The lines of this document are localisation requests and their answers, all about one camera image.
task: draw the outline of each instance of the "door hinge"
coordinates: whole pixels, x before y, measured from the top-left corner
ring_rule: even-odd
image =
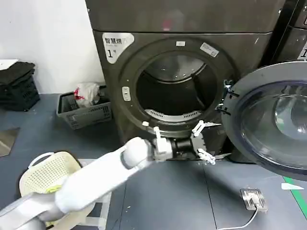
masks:
[[[220,103],[215,107],[215,109],[219,112],[230,115],[230,113],[227,111],[227,108],[223,108],[224,100],[228,93],[235,97],[238,97],[239,95],[230,91],[231,87],[234,85],[233,80],[224,80],[223,84],[224,84],[223,96],[222,96]]]

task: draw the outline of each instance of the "washing machine drum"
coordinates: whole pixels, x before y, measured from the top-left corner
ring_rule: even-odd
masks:
[[[150,116],[169,123],[198,117],[210,107],[216,92],[212,69],[202,60],[185,55],[151,63],[141,73],[136,88],[141,107]]]

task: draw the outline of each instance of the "electrical outlet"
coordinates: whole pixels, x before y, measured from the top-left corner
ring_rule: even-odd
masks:
[[[266,205],[266,202],[264,200],[264,196],[260,189],[257,188],[242,188],[241,190],[241,195],[245,203],[245,207],[247,210],[256,210],[255,205],[251,201],[251,197],[258,197],[259,199],[259,206],[258,210],[259,211],[266,211],[268,210],[268,207]]]

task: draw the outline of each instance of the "gray basket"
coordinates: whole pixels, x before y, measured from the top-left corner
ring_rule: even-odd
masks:
[[[73,92],[61,94],[57,107],[58,117],[63,118],[72,129],[97,124],[112,119],[111,102],[100,99],[100,104],[79,108]]]

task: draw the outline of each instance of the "black crate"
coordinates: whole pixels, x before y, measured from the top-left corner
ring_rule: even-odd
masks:
[[[33,80],[34,69],[10,82],[0,83],[0,107],[13,111],[28,111],[39,101],[39,94]]]

